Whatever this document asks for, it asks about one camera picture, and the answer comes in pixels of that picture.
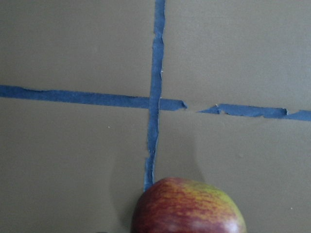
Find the red yellow apple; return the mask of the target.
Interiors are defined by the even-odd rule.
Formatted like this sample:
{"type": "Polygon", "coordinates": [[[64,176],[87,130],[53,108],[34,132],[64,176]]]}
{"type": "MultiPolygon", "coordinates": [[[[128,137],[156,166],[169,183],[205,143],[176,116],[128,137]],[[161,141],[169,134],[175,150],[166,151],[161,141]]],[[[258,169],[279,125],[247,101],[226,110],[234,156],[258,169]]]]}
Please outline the red yellow apple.
{"type": "Polygon", "coordinates": [[[245,233],[232,198],[214,186],[176,177],[153,184],[138,199],[133,233],[245,233]]]}

